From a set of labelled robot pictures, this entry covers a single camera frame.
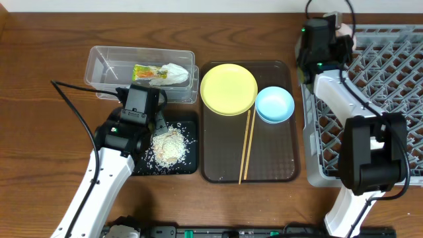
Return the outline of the white bowl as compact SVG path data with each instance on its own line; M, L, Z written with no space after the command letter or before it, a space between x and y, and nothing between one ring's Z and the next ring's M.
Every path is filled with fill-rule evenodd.
M356 37L355 36L352 36L352 33L353 33L353 30L347 24L342 23L340 25L340 28L338 30L336 30L336 37L341 37L341 36L349 35L352 38L352 40L353 40L352 50L355 50L356 49L357 40L356 40Z

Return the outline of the rice pile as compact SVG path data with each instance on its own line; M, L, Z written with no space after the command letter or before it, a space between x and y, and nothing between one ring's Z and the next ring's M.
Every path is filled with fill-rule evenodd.
M192 173L196 167L196 125L193 122L168 122L168 132L155 136L145 155L152 174Z

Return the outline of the yellow plate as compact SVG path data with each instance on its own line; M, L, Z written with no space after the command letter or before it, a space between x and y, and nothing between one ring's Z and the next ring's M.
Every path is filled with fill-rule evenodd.
M254 104L257 94L258 85L253 74L234 63L212 67L200 84L203 103L222 116L244 113Z

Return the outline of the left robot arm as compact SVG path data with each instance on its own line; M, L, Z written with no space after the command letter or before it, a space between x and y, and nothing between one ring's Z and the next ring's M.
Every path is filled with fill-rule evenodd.
M132 175L151 139L167 132L163 111L168 103L165 90L135 83L112 93L121 106L91 131L85 119L67 98L60 96L75 113L92 143L89 164L53 237L99 237L112 205Z

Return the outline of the white napkin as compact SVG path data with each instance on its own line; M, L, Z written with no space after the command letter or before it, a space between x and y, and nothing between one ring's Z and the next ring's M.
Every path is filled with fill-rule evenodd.
M173 85L183 83L188 79L189 72L180 65L168 63L158 67L150 80L151 86Z

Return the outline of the light blue bowl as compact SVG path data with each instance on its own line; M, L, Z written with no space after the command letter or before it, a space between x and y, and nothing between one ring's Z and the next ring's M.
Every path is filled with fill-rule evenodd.
M281 87L271 86L261 90L255 100L258 116L268 124L279 124L288 120L295 110L292 95Z

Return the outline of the green orange snack wrapper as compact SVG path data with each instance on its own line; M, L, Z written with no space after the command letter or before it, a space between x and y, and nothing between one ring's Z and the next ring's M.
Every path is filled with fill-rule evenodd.
M166 79L168 71L158 66L135 64L132 80Z

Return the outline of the wooden chopstick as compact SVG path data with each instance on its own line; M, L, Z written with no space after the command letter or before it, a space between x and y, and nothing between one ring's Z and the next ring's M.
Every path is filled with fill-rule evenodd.
M252 115L252 120L251 120L251 125L250 125L249 144L248 144L248 148L247 148L247 156L246 156L246 162L245 162L245 171L244 171L244 177L243 177L244 180L247 179L247 175L248 175L249 161L250 161L250 152L251 152L251 146L252 146L252 139L253 139L253 135L254 135L255 118L256 118L256 108L254 108L253 115Z
M251 114L251 110L248 110L247 111L247 121L246 121L246 126L245 126L245 134L244 134L244 140L243 140L243 150L242 150L242 155L241 155L241 166L240 166L240 170L239 170L238 184L241 184L243 171L244 171L245 153L246 153L247 141L248 141L248 136L249 136L250 114Z

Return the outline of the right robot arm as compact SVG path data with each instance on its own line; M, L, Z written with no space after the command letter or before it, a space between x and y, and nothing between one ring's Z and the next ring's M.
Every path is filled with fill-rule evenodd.
M355 30L335 17L307 19L295 52L300 83L323 101L344 128L338 154L342 186L325 216L331 237L354 237L377 201L396 200L410 186L406 119L373 104L351 82Z

